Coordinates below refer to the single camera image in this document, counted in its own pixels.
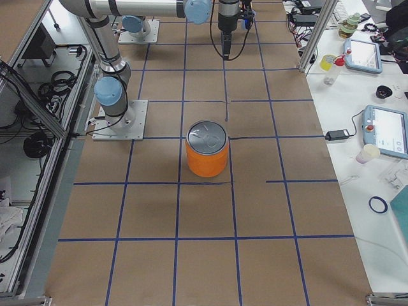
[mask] white cup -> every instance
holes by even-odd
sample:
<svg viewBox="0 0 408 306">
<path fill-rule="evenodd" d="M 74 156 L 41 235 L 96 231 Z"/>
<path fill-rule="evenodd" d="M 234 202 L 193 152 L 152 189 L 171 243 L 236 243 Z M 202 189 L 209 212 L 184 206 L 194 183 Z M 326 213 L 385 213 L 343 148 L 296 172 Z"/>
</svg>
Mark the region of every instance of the white cup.
<svg viewBox="0 0 408 306">
<path fill-rule="evenodd" d="M 357 154 L 356 160 L 360 164 L 365 164 L 372 160 L 373 158 L 377 158 L 380 156 L 380 149 L 378 149 L 375 145 L 368 144 L 363 147 L 360 153 Z"/>
</svg>

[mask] black cable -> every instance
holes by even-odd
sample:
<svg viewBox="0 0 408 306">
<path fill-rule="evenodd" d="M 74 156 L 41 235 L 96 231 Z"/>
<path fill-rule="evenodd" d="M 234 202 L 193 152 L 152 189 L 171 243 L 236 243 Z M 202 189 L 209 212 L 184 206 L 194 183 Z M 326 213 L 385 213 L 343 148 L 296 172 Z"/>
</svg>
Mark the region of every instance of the black cable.
<svg viewBox="0 0 408 306">
<path fill-rule="evenodd" d="M 316 47 L 316 56 L 315 56 L 315 58 L 314 58 L 314 61 L 312 62 L 312 64 L 309 66 L 309 68 L 308 68 L 308 70 L 307 70 L 307 72 L 306 72 L 306 77 L 307 77 L 307 75 L 309 74 L 309 71 L 310 71 L 310 69 L 312 68 L 312 66 L 314 65 L 314 63 L 317 61 L 317 57 L 319 56 L 319 49 L 317 49 L 317 47 Z"/>
<path fill-rule="evenodd" d="M 0 126 L 0 129 L 9 129 L 12 128 L 13 126 L 15 126 L 15 124 L 17 123 L 18 119 L 20 118 L 20 116 L 16 116 L 13 123 L 9 124 L 8 126 Z"/>
<path fill-rule="evenodd" d="M 44 133 L 40 128 L 40 131 L 32 134 L 26 138 L 23 143 L 23 150 L 27 157 L 41 158 L 46 156 L 52 148 L 52 139 Z"/>
<path fill-rule="evenodd" d="M 110 126 L 101 127 L 100 129 L 94 129 L 93 131 L 88 131 L 88 132 L 85 133 L 85 136 L 87 136 L 87 135 L 92 135 L 93 132 L 102 131 L 103 129 L 107 129 L 107 128 L 110 128 L 110 127 L 112 127 L 112 126 L 118 124 L 118 123 L 123 119 L 124 116 L 125 116 L 125 113 L 123 113 L 123 114 L 121 115 L 121 117 L 119 118 L 118 121 L 116 121 L 115 123 L 111 124 Z"/>
<path fill-rule="evenodd" d="M 2 67 L 3 70 L 5 69 L 6 72 L 10 73 L 11 76 L 15 77 L 23 85 L 23 87 L 27 90 L 30 96 L 33 97 L 35 101 L 40 102 L 40 99 L 37 97 L 33 89 L 30 87 L 28 82 L 25 80 L 25 78 L 20 73 L 18 73 L 14 68 L 9 66 L 6 62 L 3 62 L 2 60 L 0 60 L 0 67 Z"/>
<path fill-rule="evenodd" d="M 381 59 L 381 61 L 382 62 L 394 62 L 395 64 L 398 64 L 398 62 L 396 62 L 396 61 L 389 61 L 389 60 L 386 60 L 386 59 Z"/>
<path fill-rule="evenodd" d="M 241 53 L 244 51 L 245 44 L 247 43 L 247 37 L 248 37 L 248 34 L 249 34 L 249 30 L 251 29 L 252 26 L 250 26 L 247 29 L 247 32 L 246 32 L 245 37 L 244 37 L 244 42 L 242 43 L 242 47 L 241 47 L 241 50 L 239 51 L 239 53 L 236 56 L 234 56 L 232 59 L 225 59 L 224 56 L 220 53 L 220 51 L 218 51 L 218 49 L 217 49 L 217 47 L 216 47 L 216 45 L 214 43 L 214 39 L 212 37 L 212 17 L 214 16 L 214 6 L 215 6 L 215 0 L 212 0 L 212 9 L 211 9 L 211 17 L 210 17 L 210 39 L 211 39 L 211 44 L 214 47 L 214 50 L 217 52 L 217 54 L 224 61 L 227 61 L 227 62 L 234 61 L 235 59 L 238 59 L 240 57 Z"/>
<path fill-rule="evenodd" d="M 117 16 L 115 16 L 115 18 L 113 19 L 113 21 L 112 21 L 112 23 L 110 24 L 110 27 L 113 29 L 113 25 L 115 24 L 115 22 L 116 22 L 116 19 L 117 19 Z"/>
<path fill-rule="evenodd" d="M 38 128 L 38 129 L 32 129 L 31 127 L 25 126 L 25 125 L 24 125 L 25 123 L 26 123 L 26 118 L 22 118 L 22 120 L 21 120 L 21 125 L 23 126 L 24 129 L 26 129 L 26 130 L 28 130 L 28 131 L 40 131 L 40 128 Z"/>
<path fill-rule="evenodd" d="M 354 134 L 350 135 L 350 137 L 355 136 L 357 134 L 357 127 L 356 127 L 356 123 L 354 122 L 354 118 L 357 117 L 359 114 L 361 114 L 362 112 L 364 112 L 365 110 L 361 110 L 360 112 L 358 112 L 356 115 L 351 117 L 351 121 L 353 122 L 353 126 L 354 126 Z"/>
<path fill-rule="evenodd" d="M 27 215 L 25 216 L 23 225 L 21 225 L 21 227 L 20 227 L 20 234 L 18 235 L 18 238 L 17 238 L 17 241 L 16 241 L 15 245 L 10 248 L 10 251 L 5 256 L 0 257 L 0 264 L 5 263 L 11 257 L 13 257 L 14 253 L 18 250 L 18 248 L 20 246 L 21 239 L 22 239 L 22 236 L 23 236 L 23 232 L 24 232 L 24 230 L 25 230 L 25 228 L 27 226 L 28 220 L 29 220 L 29 215 L 31 213 L 31 210 L 33 209 L 34 204 L 35 204 L 35 201 L 36 201 L 36 198 L 37 198 L 37 195 L 38 195 L 38 191 L 40 190 L 40 184 L 41 184 L 41 181 L 42 181 L 43 176 L 44 176 L 44 167 L 47 164 L 49 158 L 50 158 L 50 154 L 47 155 L 47 158 L 45 159 L 45 162 L 44 162 L 44 166 L 42 168 L 41 168 L 41 162 L 40 162 L 40 168 L 41 168 L 42 171 L 40 171 L 40 174 L 38 175 L 38 180 L 37 180 L 36 187 L 34 189 L 33 198 L 32 198 L 32 200 L 30 202 L 30 205 L 27 207 Z"/>
<path fill-rule="evenodd" d="M 22 102 L 22 103 L 24 104 L 24 106 L 25 106 L 25 105 L 26 105 L 26 104 L 24 103 L 25 99 L 24 99 L 23 96 L 21 95 L 21 91 L 20 91 L 19 87 L 17 86 L 17 84 L 16 84 L 14 81 L 12 81 L 10 78 L 8 78 L 7 76 L 2 75 L 1 73 L 0 73 L 0 78 L 6 80 L 8 83 L 10 83 L 10 84 L 15 88 L 15 92 L 17 93 L 17 96 L 20 98 L 21 102 Z"/>
<path fill-rule="evenodd" d="M 15 133 L 10 139 L 7 139 L 5 142 L 0 142 L 0 145 L 4 145 L 5 143 L 8 143 L 12 141 L 14 138 L 16 138 L 18 134 L 20 134 L 22 128 L 23 128 L 23 125 L 20 126 L 20 129 L 17 131 L 17 133 Z"/>
<path fill-rule="evenodd" d="M 57 71 L 51 76 L 50 83 L 42 84 L 40 88 L 38 89 L 39 96 L 44 98 L 46 101 L 48 100 L 47 102 L 47 105 L 49 107 L 48 110 L 50 110 L 51 113 L 56 113 L 59 111 L 59 114 L 56 117 L 59 119 L 59 122 L 61 122 L 64 117 L 65 106 L 66 106 L 66 102 L 69 97 L 69 93 L 72 91 L 72 88 L 78 81 L 79 75 L 84 66 L 85 59 L 88 56 L 88 49 L 81 44 L 79 45 L 75 45 L 75 44 L 74 45 L 57 45 L 56 47 L 57 48 L 77 47 L 77 51 L 76 51 L 77 57 L 79 57 L 82 54 L 82 51 L 84 51 L 84 56 L 82 57 L 80 61 L 80 66 L 78 68 L 78 72 L 76 75 L 68 70 Z M 58 78 L 57 79 L 57 77 L 60 75 L 68 75 L 68 78 Z M 60 87 L 65 87 L 65 88 L 59 91 L 56 90 L 56 88 L 60 88 Z M 52 101 L 51 101 L 53 96 L 58 96 L 58 97 L 64 96 L 64 99 L 61 101 L 61 104 L 56 109 L 54 109 L 54 106 L 52 105 Z"/>
<path fill-rule="evenodd" d="M 105 119 L 106 117 L 105 116 L 96 116 L 96 117 L 94 117 L 94 118 L 91 118 L 89 121 L 88 121 L 88 126 L 89 126 L 89 124 L 91 124 L 92 123 L 92 120 L 94 119 L 94 120 L 103 120 L 103 119 Z"/>
</svg>

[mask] cable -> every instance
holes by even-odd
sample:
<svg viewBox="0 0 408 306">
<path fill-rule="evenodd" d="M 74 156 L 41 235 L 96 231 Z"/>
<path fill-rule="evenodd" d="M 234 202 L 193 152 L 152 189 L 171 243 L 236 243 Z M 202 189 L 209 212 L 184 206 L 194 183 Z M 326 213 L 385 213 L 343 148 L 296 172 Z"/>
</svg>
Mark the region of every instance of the cable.
<svg viewBox="0 0 408 306">
<path fill-rule="evenodd" d="M 363 239 L 363 238 L 360 238 L 360 237 L 357 237 L 357 236 L 354 236 L 355 237 L 355 239 L 357 239 L 357 240 L 361 240 L 361 241 L 364 241 L 364 242 L 366 242 L 366 243 L 369 243 L 369 244 L 372 244 L 372 245 L 376 245 L 376 246 L 378 246 L 378 247 L 380 247 L 380 248 L 382 248 L 382 249 L 386 249 L 387 251 L 390 251 L 391 253 L 393 253 L 396 257 L 398 257 L 401 261 L 402 261 L 402 263 L 405 265 L 405 266 L 408 266 L 408 263 L 405 261 L 405 259 L 403 258 L 403 257 L 401 257 L 401 255 L 399 255 L 397 252 L 395 252 L 393 249 L 390 249 L 389 247 L 386 247 L 386 246 L 384 246 L 384 245 L 381 245 L 381 244 L 378 244 L 377 242 L 374 242 L 374 241 L 370 241 L 370 240 L 367 240 L 367 239 Z"/>
<path fill-rule="evenodd" d="M 121 117 L 119 118 L 118 121 L 116 121 L 115 123 L 111 124 L 110 126 L 105 126 L 105 127 L 100 128 L 100 129 L 94 129 L 93 131 L 88 131 L 88 132 L 85 133 L 85 136 L 87 136 L 87 135 L 92 135 L 93 132 L 102 131 L 103 129 L 107 129 L 107 128 L 110 128 L 110 127 L 112 127 L 112 126 L 118 124 L 118 123 L 123 119 L 124 116 L 125 116 L 125 113 L 123 113 L 123 114 L 121 115 Z"/>
<path fill-rule="evenodd" d="M 48 106 L 47 109 L 53 114 L 56 114 L 57 112 L 59 112 L 58 116 L 56 116 L 59 119 L 59 122 L 61 122 L 62 119 L 64 118 L 64 111 L 65 111 L 66 102 L 69 98 L 69 93 L 72 91 L 72 88 L 77 83 L 79 75 L 84 66 L 85 59 L 88 56 L 88 50 L 83 45 L 57 45 L 57 48 L 69 48 L 69 47 L 77 47 L 77 50 L 76 50 L 77 57 L 81 56 L 82 51 L 84 51 L 84 56 L 82 57 L 80 61 L 78 73 L 75 75 L 74 73 L 68 70 L 57 71 L 51 76 L 51 82 L 42 84 L 40 88 L 38 89 L 38 95 L 46 101 L 46 105 Z M 58 78 L 61 75 L 68 75 L 68 78 Z M 60 99 L 56 107 L 54 107 L 55 101 L 52 101 L 52 98 L 54 96 L 57 96 L 60 98 L 64 96 L 64 99 Z"/>
<path fill-rule="evenodd" d="M 386 59 L 381 59 L 381 61 L 382 61 L 382 62 L 393 62 L 393 63 L 395 63 L 395 64 L 398 64 L 398 62 L 396 62 L 396 61 L 389 61 L 389 60 L 386 60 Z"/>
<path fill-rule="evenodd" d="M 12 128 L 18 121 L 18 119 L 20 118 L 20 116 L 16 116 L 13 123 L 9 124 L 8 126 L 0 126 L 0 129 L 9 129 Z"/>
<path fill-rule="evenodd" d="M 113 29 L 113 25 L 115 24 L 115 22 L 116 22 L 116 19 L 117 19 L 117 16 L 115 16 L 115 18 L 113 19 L 113 21 L 112 21 L 112 23 L 110 24 L 110 27 Z"/>
<path fill-rule="evenodd" d="M 18 73 L 16 70 L 14 70 L 14 68 L 9 66 L 6 62 L 3 62 L 2 60 L 0 60 L 0 67 L 3 69 L 3 71 L 10 73 L 12 77 L 15 77 L 23 85 L 23 87 L 27 90 L 30 96 L 33 97 L 35 101 L 40 102 L 40 99 L 37 97 L 37 95 L 31 89 L 28 82 L 25 80 L 25 78 L 20 73 Z"/>
<path fill-rule="evenodd" d="M 359 114 L 361 114 L 362 112 L 364 112 L 364 110 L 361 110 L 360 112 L 358 112 L 356 115 L 351 117 L 351 121 L 353 122 L 353 126 L 354 126 L 354 134 L 350 135 L 350 137 L 355 136 L 357 134 L 357 127 L 356 127 L 356 123 L 354 122 L 354 118 L 357 117 Z"/>
<path fill-rule="evenodd" d="M 52 140 L 47 137 L 42 129 L 26 138 L 23 150 L 27 157 L 41 158 L 46 156 L 52 148 Z"/>
<path fill-rule="evenodd" d="M 96 116 L 96 117 L 90 118 L 89 121 L 88 121 L 88 125 L 93 123 L 93 122 L 96 122 L 98 120 L 103 120 L 105 118 L 106 118 L 105 116 Z"/>
<path fill-rule="evenodd" d="M 306 77 L 309 74 L 310 69 L 312 68 L 312 66 L 314 65 L 314 63 L 317 61 L 317 57 L 319 56 L 319 49 L 317 49 L 316 47 L 316 55 L 314 57 L 314 61 L 312 62 L 312 64 L 309 66 L 307 72 L 306 72 Z"/>
<path fill-rule="evenodd" d="M 215 0 L 212 0 L 212 9 L 211 9 L 211 17 L 210 17 L 210 39 L 211 39 L 211 44 L 214 47 L 214 50 L 217 52 L 217 54 L 224 61 L 227 61 L 227 62 L 234 61 L 235 59 L 238 59 L 240 57 L 241 53 L 244 51 L 245 44 L 247 42 L 247 37 L 248 37 L 248 34 L 249 34 L 249 30 L 251 29 L 252 25 L 249 26 L 249 28 L 247 29 L 247 32 L 246 32 L 245 37 L 244 37 L 244 42 L 242 43 L 242 47 L 241 47 L 241 50 L 239 51 L 239 53 L 236 56 L 234 56 L 232 59 L 225 59 L 224 56 L 220 53 L 220 51 L 218 51 L 218 49 L 217 49 L 217 47 L 216 47 L 216 45 L 214 43 L 214 39 L 212 37 L 212 17 L 214 16 L 214 6 L 215 6 Z"/>
<path fill-rule="evenodd" d="M 41 168 L 41 162 L 40 162 L 40 169 L 41 169 L 40 174 L 38 175 L 38 180 L 37 180 L 36 187 L 34 189 L 33 198 L 32 198 L 32 200 L 30 202 L 30 205 L 27 207 L 27 215 L 25 216 L 23 225 L 21 225 L 21 227 L 20 227 L 20 234 L 18 235 L 18 238 L 17 238 L 17 241 L 16 241 L 15 245 L 10 248 L 10 251 L 6 255 L 0 257 L 0 264 L 5 263 L 10 258 L 12 258 L 14 253 L 18 250 L 18 248 L 20 246 L 21 239 L 23 237 L 23 232 L 24 232 L 24 230 L 25 230 L 25 228 L 27 226 L 28 220 L 29 220 L 29 215 L 31 213 L 31 210 L 33 209 L 34 204 L 35 204 L 36 197 L 38 195 L 38 191 L 40 190 L 40 184 L 41 184 L 41 181 L 42 181 L 43 176 L 44 176 L 44 167 L 47 164 L 49 158 L 50 158 L 50 154 L 47 155 L 47 158 L 45 159 L 45 162 L 44 162 L 44 166 L 42 168 Z"/>
<path fill-rule="evenodd" d="M 5 143 L 8 143 L 12 141 L 14 138 L 16 138 L 18 134 L 20 134 L 22 128 L 23 128 L 23 125 L 20 126 L 20 129 L 17 131 L 17 133 L 15 133 L 10 139 L 7 139 L 5 142 L 0 142 L 0 145 L 4 145 Z"/>
</svg>

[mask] end effector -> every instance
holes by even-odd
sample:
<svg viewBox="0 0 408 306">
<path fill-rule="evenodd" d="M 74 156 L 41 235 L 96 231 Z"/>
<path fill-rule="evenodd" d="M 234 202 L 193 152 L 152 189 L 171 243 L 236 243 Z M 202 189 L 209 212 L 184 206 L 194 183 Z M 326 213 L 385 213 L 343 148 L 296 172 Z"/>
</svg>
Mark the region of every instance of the end effector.
<svg viewBox="0 0 408 306">
<path fill-rule="evenodd" d="M 251 0 L 219 0 L 218 28 L 221 30 L 222 57 L 230 58 L 232 32 L 237 29 L 238 19 L 244 20 L 245 28 L 249 31 L 254 21 Z"/>
</svg>

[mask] green object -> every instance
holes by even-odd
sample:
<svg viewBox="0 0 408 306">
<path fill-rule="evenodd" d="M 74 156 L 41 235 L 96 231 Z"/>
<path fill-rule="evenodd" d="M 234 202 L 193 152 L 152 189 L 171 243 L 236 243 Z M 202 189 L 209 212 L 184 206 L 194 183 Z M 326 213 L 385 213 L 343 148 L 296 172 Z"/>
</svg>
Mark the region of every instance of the green object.
<svg viewBox="0 0 408 306">
<path fill-rule="evenodd" d="M 350 38 L 351 35 L 357 30 L 358 21 L 360 20 L 360 14 L 355 13 L 352 16 L 349 16 L 343 23 L 340 25 L 339 36 L 341 38 Z"/>
<path fill-rule="evenodd" d="M 391 201 L 391 208 L 408 243 L 408 186 L 405 186 Z"/>
</svg>

